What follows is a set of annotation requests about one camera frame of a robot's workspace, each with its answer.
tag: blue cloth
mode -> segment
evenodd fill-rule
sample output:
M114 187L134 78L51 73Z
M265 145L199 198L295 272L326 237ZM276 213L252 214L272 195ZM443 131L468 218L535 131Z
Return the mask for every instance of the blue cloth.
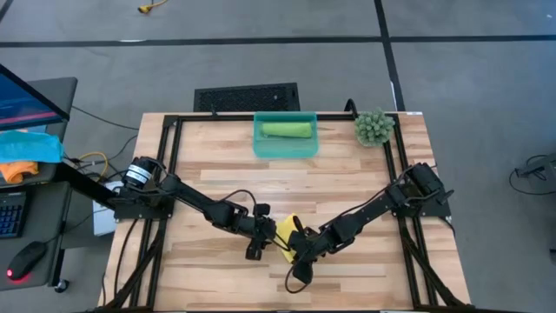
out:
M16 130L0 133L0 163L60 163L62 157L63 146L58 136Z

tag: computer monitor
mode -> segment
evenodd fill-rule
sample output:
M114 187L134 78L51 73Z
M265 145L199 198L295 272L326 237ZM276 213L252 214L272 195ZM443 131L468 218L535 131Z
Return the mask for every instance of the computer monitor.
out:
M0 64L0 130L68 121L70 115Z

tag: green spiky ball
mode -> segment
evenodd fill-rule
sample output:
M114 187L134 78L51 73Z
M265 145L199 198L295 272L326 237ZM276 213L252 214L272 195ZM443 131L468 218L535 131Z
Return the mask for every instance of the green spiky ball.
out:
M394 124L394 119L380 109L362 112L355 119L355 136L366 147L381 146L390 139Z

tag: yellow cable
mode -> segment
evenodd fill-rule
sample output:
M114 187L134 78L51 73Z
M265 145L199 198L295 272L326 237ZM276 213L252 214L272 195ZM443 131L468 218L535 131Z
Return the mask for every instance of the yellow cable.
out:
M104 174L106 174L106 171L108 170L108 158L106 157L106 155L104 153L99 152L99 151L95 151L95 152L85 153L84 155L78 157L78 159L83 160L84 158L91 157L91 156L101 156L104 159L103 171L101 172L100 176L96 179L96 181L98 182L101 179L101 177L103 177Z
M146 4L146 5L142 5L139 8L137 8L139 10L139 12L143 13L143 14L147 14L149 13L151 10L153 10L153 8L159 6L159 5L163 5L167 2L168 0L162 0L159 3L153 3L153 4Z

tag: wooden tabletop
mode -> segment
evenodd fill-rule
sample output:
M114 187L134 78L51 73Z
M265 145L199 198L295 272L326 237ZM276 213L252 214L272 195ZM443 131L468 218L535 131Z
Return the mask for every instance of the wooden tabletop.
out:
M143 115L135 156L156 157L163 116ZM423 116L400 113L400 126L408 161L434 164ZM316 157L269 161L257 159L253 153L251 122L185 123L176 174L214 199L237 189L251 190L258 203L271 205L270 216L275 220L297 213L306 226L316 228L343 210L365 202L389 183L384 149L358 144L353 122L319 122L318 131L320 150ZM400 173L394 144L393 149ZM245 195L236 195L231 200L252 207ZM448 288L468 303L452 231L435 217L424 217L421 221L432 266ZM407 222L412 229L410 219ZM130 225L131 221L122 222L116 229L105 276L108 301L113 297L116 265ZM118 288L136 266L141 234L139 221L125 250ZM270 245L260 262L249 261L245 259L247 245L247 238L213 228L201 214L178 203L166 233L155 309L412 308L397 222L388 213L368 224L351 246L319 259L314 265L313 283L295 295L284 290L290 265L281 252ZM421 301L427 303L422 274L418 265L415 268ZM147 269L139 304L145 304L149 274ZM290 284L292 289L301 287L295 279Z

